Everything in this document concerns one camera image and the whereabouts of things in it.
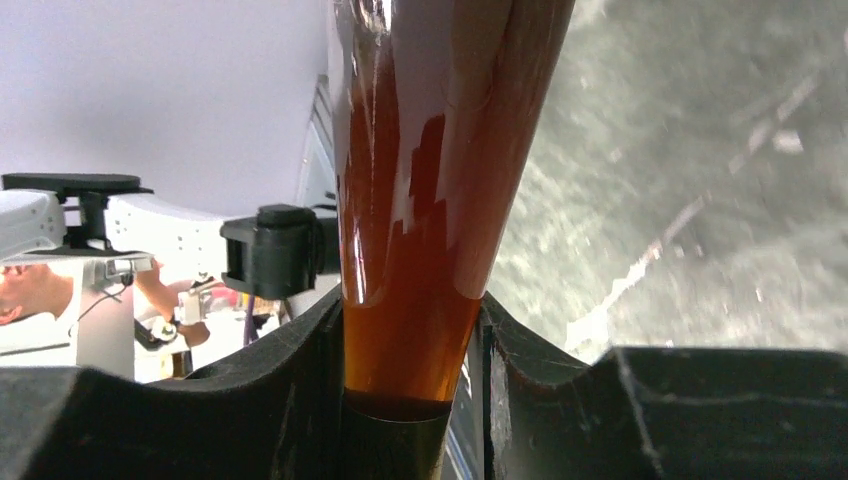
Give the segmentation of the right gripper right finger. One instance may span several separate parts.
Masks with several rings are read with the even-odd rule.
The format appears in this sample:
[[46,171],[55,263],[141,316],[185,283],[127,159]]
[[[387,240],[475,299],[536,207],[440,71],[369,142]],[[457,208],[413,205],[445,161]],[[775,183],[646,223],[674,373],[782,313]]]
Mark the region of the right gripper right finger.
[[847,358],[626,347],[585,364],[486,297],[473,343],[489,479],[843,479]]

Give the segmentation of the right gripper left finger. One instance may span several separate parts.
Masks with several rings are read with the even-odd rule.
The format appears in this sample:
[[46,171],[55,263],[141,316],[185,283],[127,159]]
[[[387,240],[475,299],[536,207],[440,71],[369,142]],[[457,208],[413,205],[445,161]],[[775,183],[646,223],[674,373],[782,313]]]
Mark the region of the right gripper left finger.
[[340,293],[184,380],[88,368],[1,372],[5,479],[331,479]]

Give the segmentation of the dark bottle gold cap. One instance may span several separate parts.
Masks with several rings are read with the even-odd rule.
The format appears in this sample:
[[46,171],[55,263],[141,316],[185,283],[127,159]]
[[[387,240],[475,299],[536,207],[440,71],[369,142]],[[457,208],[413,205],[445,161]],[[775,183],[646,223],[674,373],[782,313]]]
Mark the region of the dark bottle gold cap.
[[467,346],[574,10],[337,1],[341,479],[436,479]]

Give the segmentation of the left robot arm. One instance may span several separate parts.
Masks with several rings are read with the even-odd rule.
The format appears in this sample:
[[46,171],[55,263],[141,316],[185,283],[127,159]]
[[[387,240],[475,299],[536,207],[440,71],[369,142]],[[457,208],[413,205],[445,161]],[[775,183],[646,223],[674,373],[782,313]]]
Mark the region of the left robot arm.
[[274,204],[227,217],[169,204],[133,175],[9,173],[1,177],[1,263],[153,257],[283,300],[340,271],[337,218],[318,211]]

